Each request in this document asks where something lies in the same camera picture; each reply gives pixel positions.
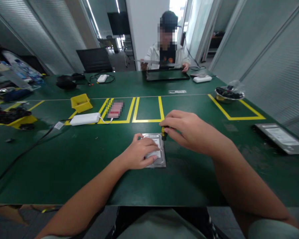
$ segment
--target green workbench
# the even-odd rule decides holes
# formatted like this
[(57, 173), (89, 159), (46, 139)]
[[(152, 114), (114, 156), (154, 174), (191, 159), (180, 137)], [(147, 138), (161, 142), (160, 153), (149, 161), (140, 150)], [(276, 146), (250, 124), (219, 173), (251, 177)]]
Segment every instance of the green workbench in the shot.
[[(200, 84), (192, 78), (146, 82), (142, 72), (112, 74), (116, 77), (112, 83), (96, 84), (94, 79), (93, 86), (79, 85), (73, 91), (58, 88), (56, 76), (49, 77), (45, 85), (25, 99), (29, 103), (26, 107), (33, 108), (31, 111), (38, 118), (35, 130), (20, 131), (0, 125), (1, 174), (52, 125), (75, 114), (71, 97), (86, 93), (91, 99), (93, 108), (83, 114), (99, 111), (104, 114), (112, 98), (125, 103), (121, 117), (109, 125), (65, 125), (61, 130), (54, 129), (0, 181), (0, 203), (64, 204), (122, 153), (135, 133), (160, 132), (158, 122), (162, 116), (177, 109), (196, 113), (231, 138), (286, 206), (299, 206), (299, 155), (278, 153), (251, 129), (256, 123), (277, 122), (248, 100), (230, 105), (213, 101), (214, 89), (225, 85), (220, 79), (214, 77), (211, 82)], [(186, 92), (169, 93), (174, 90)], [(14, 104), (0, 106), (5, 109)], [(8, 138), (15, 142), (6, 143)], [(227, 204), (209, 157), (182, 148), (170, 138), (164, 147), (167, 167), (128, 171), (115, 186), (109, 205)]]

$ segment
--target headphones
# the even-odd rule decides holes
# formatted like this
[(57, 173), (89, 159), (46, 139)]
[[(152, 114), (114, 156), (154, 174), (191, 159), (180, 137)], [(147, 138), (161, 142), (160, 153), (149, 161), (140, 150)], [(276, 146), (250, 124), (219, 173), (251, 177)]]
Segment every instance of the headphones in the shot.
[(73, 90), (76, 88), (77, 85), (84, 85), (84, 84), (77, 84), (73, 81), (77, 80), (85, 80), (85, 76), (83, 74), (74, 73), (72, 76), (62, 75), (56, 78), (56, 86), (64, 89), (64, 90)]

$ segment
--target person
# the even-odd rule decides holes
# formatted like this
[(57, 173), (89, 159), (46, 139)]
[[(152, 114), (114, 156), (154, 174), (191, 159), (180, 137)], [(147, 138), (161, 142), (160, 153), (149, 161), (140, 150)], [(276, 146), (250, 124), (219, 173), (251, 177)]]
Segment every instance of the person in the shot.
[[(174, 63), (175, 67), (182, 67), (182, 72), (189, 70), (190, 60), (185, 55), (184, 47), (173, 42), (173, 35), (177, 28), (178, 17), (172, 11), (166, 11), (160, 18), (159, 42), (154, 43), (148, 50), (147, 55), (141, 60), (151, 60), (166, 63)], [(168, 66), (141, 62), (141, 69), (154, 70)]]
[[(171, 111), (159, 125), (170, 126), (165, 131), (181, 146), (212, 158), (221, 191), (246, 237), (299, 238), (297, 221), (229, 138), (196, 114), (183, 111)], [(84, 231), (105, 206), (122, 175), (131, 169), (142, 169), (156, 159), (144, 159), (158, 147), (150, 138), (138, 140), (139, 137), (142, 134), (135, 134), (130, 146), (70, 198), (36, 238), (70, 238)], [(123, 224), (127, 226), (119, 235), (112, 233), (108, 238), (205, 238), (195, 223), (168, 208), (147, 211), (130, 220), (130, 224)]]

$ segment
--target white jacket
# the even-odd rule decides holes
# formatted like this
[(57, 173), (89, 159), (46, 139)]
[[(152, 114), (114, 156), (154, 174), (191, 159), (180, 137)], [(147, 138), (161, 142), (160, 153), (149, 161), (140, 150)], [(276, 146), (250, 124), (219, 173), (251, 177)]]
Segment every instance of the white jacket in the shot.
[[(176, 56), (175, 56), (175, 68), (181, 68), (182, 64), (188, 62), (190, 64), (190, 60), (185, 54), (184, 47), (181, 45), (177, 45)], [(159, 61), (159, 49), (157, 49), (157, 42), (154, 43), (147, 52), (144, 60), (154, 60)], [(148, 64), (149, 70), (159, 69), (159, 64)]]

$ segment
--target black t-shirt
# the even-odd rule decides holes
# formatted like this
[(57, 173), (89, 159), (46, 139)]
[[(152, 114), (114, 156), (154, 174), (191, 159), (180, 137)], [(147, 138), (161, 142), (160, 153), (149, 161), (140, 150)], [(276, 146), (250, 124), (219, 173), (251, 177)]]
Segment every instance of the black t-shirt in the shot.
[[(162, 50), (160, 48), (159, 50), (159, 61), (160, 62), (166, 62), (166, 63), (175, 63), (176, 60), (176, 45), (170, 44), (167, 50)], [(160, 65), (159, 68), (171, 68), (171, 66), (164, 66)]]

